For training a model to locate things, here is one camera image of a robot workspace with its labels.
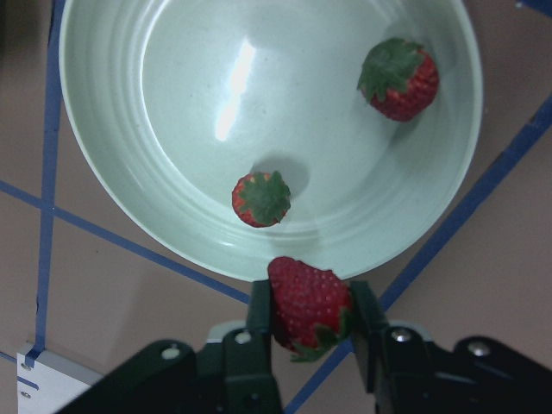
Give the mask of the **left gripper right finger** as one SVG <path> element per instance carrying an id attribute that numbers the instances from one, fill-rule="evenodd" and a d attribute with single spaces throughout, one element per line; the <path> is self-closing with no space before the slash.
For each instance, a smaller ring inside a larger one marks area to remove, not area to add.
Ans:
<path id="1" fill-rule="evenodd" d="M 351 342 L 363 385 L 377 413 L 431 413 L 433 364 L 428 343 L 406 323 L 390 323 L 365 281 L 350 284 Z"/>

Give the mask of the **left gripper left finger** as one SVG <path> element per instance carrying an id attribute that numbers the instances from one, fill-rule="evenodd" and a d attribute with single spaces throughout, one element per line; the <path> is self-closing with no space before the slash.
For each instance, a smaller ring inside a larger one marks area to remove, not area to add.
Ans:
<path id="1" fill-rule="evenodd" d="M 272 293 L 266 280 L 253 283 L 245 326 L 223 338 L 224 411 L 281 413 L 272 370 Z"/>

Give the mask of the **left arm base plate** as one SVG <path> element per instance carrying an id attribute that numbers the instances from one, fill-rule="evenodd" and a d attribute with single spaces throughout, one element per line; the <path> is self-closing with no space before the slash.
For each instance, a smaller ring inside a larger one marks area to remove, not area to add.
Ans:
<path id="1" fill-rule="evenodd" d="M 16 396 L 19 414 L 56 413 L 95 385 L 103 375 L 59 354 L 42 351 L 33 362 L 25 343 L 16 355 Z"/>

